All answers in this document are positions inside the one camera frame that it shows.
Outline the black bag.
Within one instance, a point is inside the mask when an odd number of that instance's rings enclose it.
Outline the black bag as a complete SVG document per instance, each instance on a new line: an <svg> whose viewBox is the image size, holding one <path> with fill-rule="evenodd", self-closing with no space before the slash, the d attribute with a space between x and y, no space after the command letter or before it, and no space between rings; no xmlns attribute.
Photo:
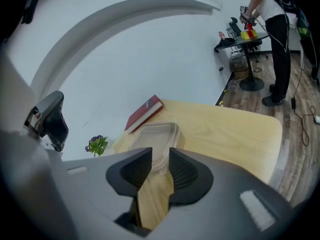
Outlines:
<svg viewBox="0 0 320 240"><path fill-rule="evenodd" d="M226 47L232 45L233 43L235 43L234 38L227 38L227 37L221 38L218 45L215 46L214 51L218 53L218 50L220 48L226 48Z"/></svg>

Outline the square wooden table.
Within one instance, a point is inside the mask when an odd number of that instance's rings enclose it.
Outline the square wooden table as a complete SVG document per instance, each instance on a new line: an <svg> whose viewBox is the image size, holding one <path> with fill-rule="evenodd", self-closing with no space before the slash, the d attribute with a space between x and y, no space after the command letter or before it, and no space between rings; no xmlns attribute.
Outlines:
<svg viewBox="0 0 320 240"><path fill-rule="evenodd" d="M243 167L264 183L279 156L283 127L271 116L215 105L164 100L152 122L178 124L185 138L181 149ZM141 225L155 229L169 212L174 191L170 173L152 172L137 195Z"/></svg>

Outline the red hardcover book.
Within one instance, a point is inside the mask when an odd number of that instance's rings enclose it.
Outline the red hardcover book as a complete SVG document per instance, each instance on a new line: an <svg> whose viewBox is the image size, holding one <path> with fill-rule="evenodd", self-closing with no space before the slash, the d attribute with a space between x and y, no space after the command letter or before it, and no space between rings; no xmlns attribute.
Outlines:
<svg viewBox="0 0 320 240"><path fill-rule="evenodd" d="M128 134L134 132L163 107L164 103L156 95L153 95L128 118L124 131Z"/></svg>

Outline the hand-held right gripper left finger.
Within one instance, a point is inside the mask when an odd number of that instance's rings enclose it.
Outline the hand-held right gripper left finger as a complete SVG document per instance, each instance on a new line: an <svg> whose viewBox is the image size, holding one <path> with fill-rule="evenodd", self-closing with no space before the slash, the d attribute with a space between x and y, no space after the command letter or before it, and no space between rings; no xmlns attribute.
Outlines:
<svg viewBox="0 0 320 240"><path fill-rule="evenodd" d="M152 148L99 158L56 158L64 204L58 240L148 240L140 225L138 191L151 171Z"/></svg>

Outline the small potted purple flower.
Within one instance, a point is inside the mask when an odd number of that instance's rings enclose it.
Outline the small potted purple flower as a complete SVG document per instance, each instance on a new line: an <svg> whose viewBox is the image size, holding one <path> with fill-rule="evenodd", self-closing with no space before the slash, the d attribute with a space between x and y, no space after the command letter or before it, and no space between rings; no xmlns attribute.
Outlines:
<svg viewBox="0 0 320 240"><path fill-rule="evenodd" d="M108 146L107 138L107 136L102 135L93 136L88 141L88 145L85 146L85 151L92 153L94 158L100 157Z"/></svg>

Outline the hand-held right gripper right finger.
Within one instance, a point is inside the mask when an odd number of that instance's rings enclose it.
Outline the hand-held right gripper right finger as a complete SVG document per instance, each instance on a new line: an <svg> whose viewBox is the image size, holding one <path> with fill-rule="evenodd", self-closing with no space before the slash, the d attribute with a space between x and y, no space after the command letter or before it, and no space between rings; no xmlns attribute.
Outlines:
<svg viewBox="0 0 320 240"><path fill-rule="evenodd" d="M273 188L244 168L171 148L173 194L156 236L261 236L292 212Z"/></svg>

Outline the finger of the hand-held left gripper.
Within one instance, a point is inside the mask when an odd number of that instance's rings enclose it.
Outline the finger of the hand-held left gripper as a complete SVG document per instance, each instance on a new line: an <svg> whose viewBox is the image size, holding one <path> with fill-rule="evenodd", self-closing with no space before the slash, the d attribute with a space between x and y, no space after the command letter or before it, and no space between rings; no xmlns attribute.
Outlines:
<svg viewBox="0 0 320 240"><path fill-rule="evenodd" d="M30 137L40 137L45 132L44 121L54 109L62 106L64 94L54 91L39 101L28 113L23 125L23 134Z"/></svg>
<svg viewBox="0 0 320 240"><path fill-rule="evenodd" d="M63 101L59 101L48 116L42 122L42 132L40 137L48 136L51 145L57 152L62 152L65 146L66 139L69 134L69 128L62 115Z"/></svg>

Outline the black round table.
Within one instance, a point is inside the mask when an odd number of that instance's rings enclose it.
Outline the black round table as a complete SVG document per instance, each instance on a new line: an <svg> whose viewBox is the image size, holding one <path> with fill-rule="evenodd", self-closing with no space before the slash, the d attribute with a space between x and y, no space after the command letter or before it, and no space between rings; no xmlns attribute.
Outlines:
<svg viewBox="0 0 320 240"><path fill-rule="evenodd" d="M267 33L262 33L262 32L258 32L257 36L250 37L249 39L243 39L241 36L237 36L234 38L234 42L232 42L228 45L219 44L214 48L214 51L219 53L220 50L223 50L226 48L241 46L241 48L244 52L246 62L247 62L247 67L248 67L248 77L245 79L242 79L239 82L239 86L243 91L258 92L258 91L261 91L265 87L264 81L253 75L251 61L250 61L249 53L248 53L248 44L251 44L252 42L255 42L255 41L263 40L263 39L267 38L268 36L269 35Z"/></svg>

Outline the cardboard box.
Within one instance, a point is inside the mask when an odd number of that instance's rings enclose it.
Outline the cardboard box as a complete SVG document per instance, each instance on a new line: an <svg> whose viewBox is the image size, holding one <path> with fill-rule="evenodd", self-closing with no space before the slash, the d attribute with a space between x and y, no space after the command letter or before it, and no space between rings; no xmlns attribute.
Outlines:
<svg viewBox="0 0 320 240"><path fill-rule="evenodd" d="M247 59L241 52L235 51L231 53L229 66L236 80L245 79L248 77L249 73Z"/></svg>

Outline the black office chair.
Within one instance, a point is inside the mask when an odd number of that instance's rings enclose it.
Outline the black office chair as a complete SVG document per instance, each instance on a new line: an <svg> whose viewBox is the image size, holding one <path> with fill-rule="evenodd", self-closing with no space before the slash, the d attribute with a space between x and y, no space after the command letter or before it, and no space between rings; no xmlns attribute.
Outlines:
<svg viewBox="0 0 320 240"><path fill-rule="evenodd" d="M235 17L231 17L231 22L229 23L229 26L232 29L234 37L241 36L241 32L242 32L240 30L240 28L238 27L237 23L238 23L238 20ZM250 56L254 57L256 63L259 62L257 55L263 55L263 56L265 56L266 59L268 59L268 55L266 53L258 51L258 46L260 46L262 43L263 43L263 41L261 39L258 39L256 41L249 42L246 45L247 49L249 51L248 54Z"/></svg>

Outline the clear plastic container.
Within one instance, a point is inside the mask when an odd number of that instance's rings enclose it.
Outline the clear plastic container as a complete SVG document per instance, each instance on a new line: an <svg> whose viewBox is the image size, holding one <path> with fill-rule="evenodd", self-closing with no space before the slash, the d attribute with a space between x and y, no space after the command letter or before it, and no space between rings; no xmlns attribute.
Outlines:
<svg viewBox="0 0 320 240"><path fill-rule="evenodd" d="M137 139L138 148L152 148L152 160L162 160L169 154L170 148L183 148L185 137L174 122L145 124Z"/></svg>

